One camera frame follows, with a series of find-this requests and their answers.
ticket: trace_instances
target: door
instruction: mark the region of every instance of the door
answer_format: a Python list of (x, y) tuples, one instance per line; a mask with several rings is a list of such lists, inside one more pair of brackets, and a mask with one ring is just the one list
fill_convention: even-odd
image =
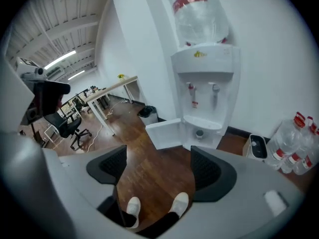
[(172, 119), (146, 126), (156, 149), (165, 149), (182, 145), (182, 127), (180, 119)]

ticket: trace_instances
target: white wall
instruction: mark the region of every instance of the white wall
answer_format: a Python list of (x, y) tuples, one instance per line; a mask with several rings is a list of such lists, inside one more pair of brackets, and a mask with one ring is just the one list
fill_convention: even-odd
[[(126, 78), (137, 75), (126, 47), (113, 0), (108, 1), (103, 11), (96, 43), (95, 64), (101, 75), (103, 87), (118, 83), (119, 74), (124, 74)], [(129, 84), (128, 88), (135, 101), (143, 102), (136, 83)], [(110, 94), (128, 98), (124, 87), (117, 88)]]
[(69, 94), (63, 96), (62, 103), (70, 100), (72, 97), (75, 96), (75, 94), (78, 94), (85, 89), (89, 89), (91, 86), (96, 86), (99, 89), (103, 88), (97, 70), (83, 73), (83, 75), (80, 74), (67, 83), (70, 84), (71, 90)]
[(148, 105), (155, 106), (163, 119), (176, 118), (167, 56), (151, 12), (154, 7), (147, 0), (114, 0), (114, 5)]
[[(319, 123), (318, 48), (293, 5), (288, 0), (220, 1), (230, 24), (229, 42), (241, 48), (241, 82), (230, 126), (270, 137), (296, 111)], [(175, 32), (171, 6), (168, 0), (162, 3)]]

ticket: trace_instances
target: ceiling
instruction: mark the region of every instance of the ceiling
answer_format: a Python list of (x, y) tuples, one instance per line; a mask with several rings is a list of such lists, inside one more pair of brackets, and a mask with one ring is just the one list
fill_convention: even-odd
[(98, 24), (107, 0), (29, 0), (16, 15), (6, 52), (34, 61), (41, 67), (70, 51), (76, 54), (45, 70), (62, 69), (57, 81), (94, 65)]

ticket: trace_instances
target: red bottle cap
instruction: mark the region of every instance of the red bottle cap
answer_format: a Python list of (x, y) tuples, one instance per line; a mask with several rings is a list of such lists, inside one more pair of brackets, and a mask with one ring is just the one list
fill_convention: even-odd
[(294, 118), (294, 122), (298, 127), (303, 128), (306, 125), (305, 119), (306, 118), (300, 112), (297, 112), (297, 114)]

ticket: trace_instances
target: black pad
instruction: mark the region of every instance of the black pad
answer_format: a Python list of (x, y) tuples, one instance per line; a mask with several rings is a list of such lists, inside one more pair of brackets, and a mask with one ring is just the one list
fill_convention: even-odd
[(235, 185), (235, 168), (207, 152), (192, 146), (190, 166), (195, 177), (194, 202), (217, 202)]
[(126, 167), (126, 145), (91, 160), (86, 171), (101, 184), (116, 185)]

